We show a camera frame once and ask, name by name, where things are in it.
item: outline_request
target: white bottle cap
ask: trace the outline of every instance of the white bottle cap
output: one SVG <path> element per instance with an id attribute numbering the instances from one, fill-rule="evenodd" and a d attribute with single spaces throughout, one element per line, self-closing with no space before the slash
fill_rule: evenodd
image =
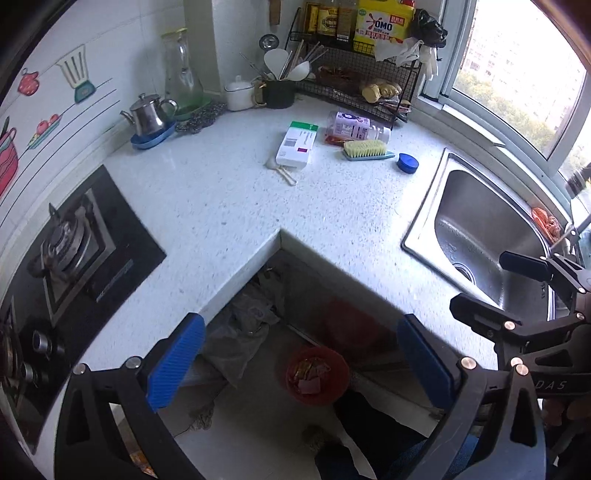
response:
<path id="1" fill-rule="evenodd" d="M 390 142 L 390 135 L 392 134 L 392 130 L 390 130 L 388 127 L 383 127 L 383 129 L 384 131 L 380 132 L 378 135 L 378 140 L 381 140 L 386 145 L 388 145 L 388 142 Z"/>

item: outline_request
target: teapot spout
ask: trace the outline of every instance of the teapot spout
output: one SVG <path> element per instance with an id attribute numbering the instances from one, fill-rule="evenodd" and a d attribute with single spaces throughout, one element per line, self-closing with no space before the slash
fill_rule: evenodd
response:
<path id="1" fill-rule="evenodd" d="M 127 119 L 127 121 L 129 122 L 129 124 L 130 124 L 130 125 L 133 125 L 133 124 L 135 124 L 135 122 L 134 122 L 134 118 L 131 116 L 131 114 L 129 114 L 129 113 L 128 113 L 128 112 L 126 112 L 125 110 L 121 110 L 121 111 L 119 112 L 119 114 L 120 114 L 120 115 L 123 115 L 123 116 L 124 116 L 124 117 Z"/>

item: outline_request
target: glass pitcher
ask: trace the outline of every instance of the glass pitcher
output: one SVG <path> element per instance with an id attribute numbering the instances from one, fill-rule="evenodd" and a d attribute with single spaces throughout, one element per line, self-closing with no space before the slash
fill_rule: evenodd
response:
<path id="1" fill-rule="evenodd" d="M 178 104 L 175 120 L 187 120 L 191 113 L 209 103 L 199 77 L 189 65 L 187 29 L 181 28 L 162 35 L 165 47 L 166 83 L 164 98 Z"/>

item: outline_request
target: gas stove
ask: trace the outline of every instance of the gas stove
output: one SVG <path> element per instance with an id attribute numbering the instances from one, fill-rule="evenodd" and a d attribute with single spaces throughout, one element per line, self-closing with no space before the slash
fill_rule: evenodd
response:
<path id="1" fill-rule="evenodd" d="M 166 256 L 104 167 L 48 208 L 0 307 L 2 388 L 32 451 L 72 366 Z"/>

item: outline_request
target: sink rim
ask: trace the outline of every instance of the sink rim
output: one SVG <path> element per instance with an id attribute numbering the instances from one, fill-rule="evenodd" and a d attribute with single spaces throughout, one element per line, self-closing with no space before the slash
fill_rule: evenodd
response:
<path id="1" fill-rule="evenodd" d="M 453 264 L 445 256 L 435 234 L 435 220 L 437 212 L 439 211 L 439 205 L 441 203 L 441 198 L 443 197 L 447 178 L 452 171 L 456 170 L 467 172 L 467 174 L 470 174 L 485 187 L 489 188 L 501 200 L 505 201 L 509 207 L 530 226 L 534 235 L 536 235 L 540 244 L 543 246 L 544 255 L 546 257 L 550 255 L 548 243 L 545 241 L 530 217 L 529 211 L 531 208 L 528 204 L 513 192 L 505 182 L 494 175 L 493 172 L 489 171 L 476 161 L 467 160 L 461 157 L 449 148 L 446 148 L 443 151 L 431 186 L 404 236 L 401 246 L 404 251 L 417 257 L 420 261 L 425 263 L 425 265 L 428 265 L 437 274 L 454 284 L 460 290 L 479 300 L 500 308 L 492 298 L 486 295 L 480 288 L 472 284 L 466 277 L 464 277 L 464 275 L 455 269 Z M 550 320 L 554 317 L 554 291 L 549 286 L 547 286 L 547 289 L 548 305 L 546 320 Z"/>

